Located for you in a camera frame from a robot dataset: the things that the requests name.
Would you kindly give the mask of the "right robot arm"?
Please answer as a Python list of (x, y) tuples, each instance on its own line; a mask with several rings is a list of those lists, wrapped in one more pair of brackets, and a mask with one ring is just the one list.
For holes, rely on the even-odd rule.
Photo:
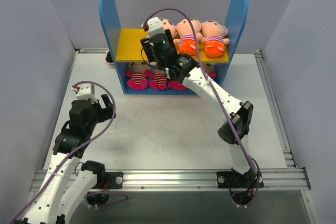
[(233, 160), (233, 181), (244, 187), (251, 181), (251, 173), (257, 168), (249, 155), (243, 138), (249, 132), (254, 106), (230, 95), (206, 72), (200, 61), (188, 54), (177, 53), (171, 34), (163, 27), (144, 27), (148, 38), (141, 39), (141, 45), (150, 62), (164, 72), (167, 82), (177, 81), (201, 97), (204, 101), (221, 109), (226, 121), (218, 129), (219, 137), (230, 145)]

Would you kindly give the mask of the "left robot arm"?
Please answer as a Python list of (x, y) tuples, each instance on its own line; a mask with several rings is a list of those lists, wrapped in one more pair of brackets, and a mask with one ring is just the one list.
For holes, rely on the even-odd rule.
[(69, 120), (57, 135), (47, 173), (38, 193), (10, 221), (11, 223), (68, 223), (90, 189), (106, 183), (102, 163), (86, 161), (75, 182), (67, 188), (72, 173), (80, 164), (84, 151), (96, 136), (97, 124), (115, 118), (115, 101), (111, 93), (101, 95), (101, 106), (92, 93), (77, 92), (71, 103)]

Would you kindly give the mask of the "pink plush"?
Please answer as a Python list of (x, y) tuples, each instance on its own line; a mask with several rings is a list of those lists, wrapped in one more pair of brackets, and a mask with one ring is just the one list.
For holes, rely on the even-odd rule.
[(180, 83), (178, 83), (176, 80), (171, 80), (168, 79), (169, 81), (169, 87), (173, 90), (177, 90), (177, 91), (183, 91), (186, 90), (186, 87)]

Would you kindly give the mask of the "white plush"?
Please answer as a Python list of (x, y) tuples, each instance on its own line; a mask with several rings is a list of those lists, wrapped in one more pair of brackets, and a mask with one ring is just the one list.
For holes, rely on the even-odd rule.
[(126, 70), (127, 86), (132, 90), (142, 91), (147, 89), (148, 77), (151, 73), (150, 67), (146, 62), (132, 61), (128, 63)]
[(203, 68), (210, 78), (212, 79), (216, 78), (216, 69), (213, 63), (208, 63), (208, 62), (203, 63)]
[(152, 89), (165, 90), (167, 88), (167, 77), (163, 71), (152, 69), (150, 79), (149, 85)]

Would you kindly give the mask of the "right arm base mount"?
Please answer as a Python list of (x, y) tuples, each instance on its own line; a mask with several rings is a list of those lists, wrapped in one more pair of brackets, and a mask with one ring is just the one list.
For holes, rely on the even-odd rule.
[(248, 171), (245, 174), (240, 174), (235, 170), (217, 171), (217, 186), (218, 188), (238, 189), (238, 188), (256, 188), (257, 175)]

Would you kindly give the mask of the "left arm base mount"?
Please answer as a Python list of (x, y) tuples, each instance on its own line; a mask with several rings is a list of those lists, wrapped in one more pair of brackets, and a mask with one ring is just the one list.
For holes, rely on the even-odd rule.
[(93, 179), (86, 179), (92, 189), (121, 189), (123, 183), (123, 172), (96, 172)]

